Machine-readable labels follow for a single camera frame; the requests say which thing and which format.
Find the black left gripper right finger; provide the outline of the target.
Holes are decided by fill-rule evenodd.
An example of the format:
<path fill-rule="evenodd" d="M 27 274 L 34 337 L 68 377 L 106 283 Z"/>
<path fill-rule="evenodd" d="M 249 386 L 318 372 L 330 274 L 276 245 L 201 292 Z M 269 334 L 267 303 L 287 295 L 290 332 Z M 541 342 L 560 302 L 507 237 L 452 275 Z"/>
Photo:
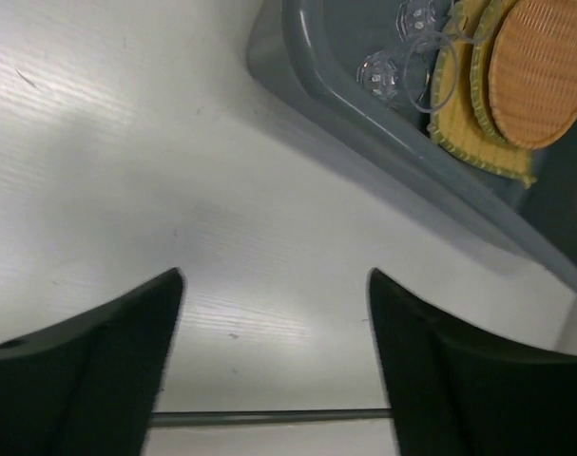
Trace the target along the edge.
<path fill-rule="evenodd" d="M 577 455 L 577 355 L 487 332 L 368 277 L 379 370 L 402 455 Z"/>

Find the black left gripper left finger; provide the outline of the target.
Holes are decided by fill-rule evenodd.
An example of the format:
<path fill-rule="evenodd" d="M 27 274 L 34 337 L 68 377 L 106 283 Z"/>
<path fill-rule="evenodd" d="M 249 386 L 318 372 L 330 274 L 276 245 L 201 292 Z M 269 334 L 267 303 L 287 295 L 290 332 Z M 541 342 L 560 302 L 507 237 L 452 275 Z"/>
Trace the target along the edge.
<path fill-rule="evenodd" d="M 181 312 L 177 268 L 0 344 L 0 455 L 138 455 Z"/>

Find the square green-edged bamboo tray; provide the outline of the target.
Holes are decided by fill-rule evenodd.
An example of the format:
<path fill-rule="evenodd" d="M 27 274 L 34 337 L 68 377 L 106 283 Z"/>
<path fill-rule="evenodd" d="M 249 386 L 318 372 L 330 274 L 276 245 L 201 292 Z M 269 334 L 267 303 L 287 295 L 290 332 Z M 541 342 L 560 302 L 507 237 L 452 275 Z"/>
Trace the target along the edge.
<path fill-rule="evenodd" d="M 500 177 L 521 181 L 529 188 L 536 182 L 533 175 L 533 153 L 511 143 L 501 144 L 488 137 L 480 128 L 471 104 L 470 71 L 474 34 L 489 1 L 456 1 L 449 12 L 449 22 L 443 32 L 453 36 L 460 69 L 454 70 L 448 51 L 435 63 L 433 90 L 443 99 L 452 78 L 458 86 L 449 103 L 430 116 L 428 131 L 433 143 L 455 158 Z"/>

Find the clear plastic cup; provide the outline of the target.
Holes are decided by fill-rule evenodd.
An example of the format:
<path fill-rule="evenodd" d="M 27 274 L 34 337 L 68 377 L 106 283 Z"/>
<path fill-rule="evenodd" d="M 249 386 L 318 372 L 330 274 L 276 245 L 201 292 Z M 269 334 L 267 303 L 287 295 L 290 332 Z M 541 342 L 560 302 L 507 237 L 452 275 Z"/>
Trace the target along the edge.
<path fill-rule="evenodd" d="M 425 32 L 403 47 L 384 48 L 367 56 L 356 71 L 356 82 L 384 105 L 396 109 L 408 104 L 419 113 L 434 114 L 451 100 L 458 86 L 454 76 L 447 95 L 439 100 L 433 90 L 433 70 L 448 51 L 453 69 L 460 69 L 453 36 Z"/>
<path fill-rule="evenodd" d="M 448 23 L 450 9 L 450 1 L 403 1 L 395 21 L 400 40 L 408 45 L 416 44 L 419 52 L 434 48 L 440 42 L 436 33 Z"/>

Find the round orange woven tray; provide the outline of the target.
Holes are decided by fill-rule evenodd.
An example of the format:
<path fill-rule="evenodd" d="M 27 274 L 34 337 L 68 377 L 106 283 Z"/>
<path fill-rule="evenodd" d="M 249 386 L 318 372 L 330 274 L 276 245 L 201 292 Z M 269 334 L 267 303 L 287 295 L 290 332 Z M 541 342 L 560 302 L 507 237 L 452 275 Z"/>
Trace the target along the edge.
<path fill-rule="evenodd" d="M 510 143 L 539 149 L 577 119 L 577 1 L 519 1 L 496 37 L 491 114 Z"/>

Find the round green-edged bamboo tray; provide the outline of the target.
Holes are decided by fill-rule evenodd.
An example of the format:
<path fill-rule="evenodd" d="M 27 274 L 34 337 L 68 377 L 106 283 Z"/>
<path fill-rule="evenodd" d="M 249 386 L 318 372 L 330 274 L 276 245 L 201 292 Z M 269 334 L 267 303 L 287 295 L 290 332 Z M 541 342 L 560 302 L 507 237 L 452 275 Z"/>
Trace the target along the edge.
<path fill-rule="evenodd" d="M 482 12 L 471 54 L 471 104 L 482 131 L 497 143 L 508 144 L 497 127 L 490 109 L 489 70 L 497 35 L 515 1 L 489 1 Z"/>

